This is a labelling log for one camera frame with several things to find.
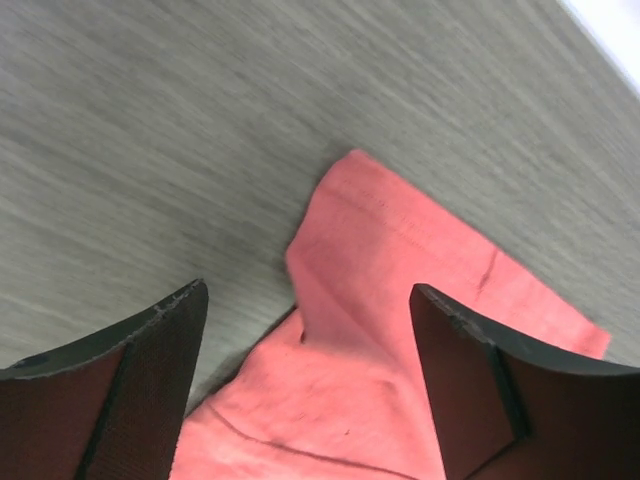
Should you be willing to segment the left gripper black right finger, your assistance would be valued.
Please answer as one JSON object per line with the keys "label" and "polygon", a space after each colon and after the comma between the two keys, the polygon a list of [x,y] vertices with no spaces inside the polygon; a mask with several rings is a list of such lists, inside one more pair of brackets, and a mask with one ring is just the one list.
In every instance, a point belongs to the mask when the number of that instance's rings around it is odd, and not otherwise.
{"label": "left gripper black right finger", "polygon": [[450,479],[635,479],[639,371],[504,326],[428,285],[410,310]]}

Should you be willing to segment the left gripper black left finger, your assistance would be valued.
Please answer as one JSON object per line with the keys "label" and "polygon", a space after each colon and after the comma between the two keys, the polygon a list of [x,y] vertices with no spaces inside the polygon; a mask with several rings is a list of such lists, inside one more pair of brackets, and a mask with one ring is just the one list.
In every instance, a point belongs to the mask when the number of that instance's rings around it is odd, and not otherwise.
{"label": "left gripper black left finger", "polygon": [[2,478],[168,478],[207,309],[207,286],[195,280],[2,369]]}

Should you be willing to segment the salmon pink t-shirt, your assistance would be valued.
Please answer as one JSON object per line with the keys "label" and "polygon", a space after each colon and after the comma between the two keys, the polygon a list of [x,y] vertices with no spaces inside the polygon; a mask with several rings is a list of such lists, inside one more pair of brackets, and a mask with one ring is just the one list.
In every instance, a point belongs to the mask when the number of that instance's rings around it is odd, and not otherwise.
{"label": "salmon pink t-shirt", "polygon": [[360,150],[322,178],[286,264],[295,310],[185,420],[173,478],[443,478],[409,310],[417,284],[589,357],[610,340]]}

